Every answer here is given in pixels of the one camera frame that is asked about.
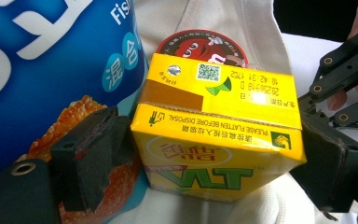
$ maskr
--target qr code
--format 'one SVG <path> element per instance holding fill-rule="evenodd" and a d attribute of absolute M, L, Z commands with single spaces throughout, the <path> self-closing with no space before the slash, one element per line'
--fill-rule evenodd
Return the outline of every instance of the qr code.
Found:
<path fill-rule="evenodd" d="M 219 65 L 200 63 L 197 79 L 218 82 L 220 81 L 220 68 Z"/>

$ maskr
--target yellow juice box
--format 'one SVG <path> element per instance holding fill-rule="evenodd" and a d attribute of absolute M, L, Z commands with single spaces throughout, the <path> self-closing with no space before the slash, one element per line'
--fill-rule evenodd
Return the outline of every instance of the yellow juice box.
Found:
<path fill-rule="evenodd" d="M 131 130 L 154 189 L 233 202 L 306 162 L 294 77 L 154 54 Z"/>

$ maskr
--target red circular lid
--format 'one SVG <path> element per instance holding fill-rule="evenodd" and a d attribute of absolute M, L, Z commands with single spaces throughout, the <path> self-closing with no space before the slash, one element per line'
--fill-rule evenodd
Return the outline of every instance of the red circular lid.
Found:
<path fill-rule="evenodd" d="M 166 38 L 157 53 L 245 67 L 248 64 L 240 46 L 225 35 L 207 30 L 186 30 Z"/>

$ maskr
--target white fabric surface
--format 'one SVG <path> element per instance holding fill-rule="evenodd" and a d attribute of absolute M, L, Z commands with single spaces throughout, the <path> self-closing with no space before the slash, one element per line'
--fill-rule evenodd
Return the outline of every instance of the white fabric surface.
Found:
<path fill-rule="evenodd" d="M 319 59 L 340 44 L 281 35 L 273 20 L 272 0 L 138 0 L 135 10 L 149 59 L 158 44 L 177 31 L 213 30 L 239 43 L 253 67 L 296 76 L 298 96 L 308 91 Z M 357 132 L 348 133 L 358 140 Z M 355 223 L 355 214 L 334 216 L 339 222 L 325 218 L 296 181 L 290 175 L 283 175 L 231 204 L 148 189 L 137 208 L 110 223 Z"/>

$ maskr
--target blue snack bag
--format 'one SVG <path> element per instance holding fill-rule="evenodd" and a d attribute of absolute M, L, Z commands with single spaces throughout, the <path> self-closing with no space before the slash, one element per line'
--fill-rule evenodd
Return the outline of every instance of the blue snack bag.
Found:
<path fill-rule="evenodd" d="M 0 171 L 86 95 L 131 117 L 146 73 L 131 0 L 0 0 Z"/>

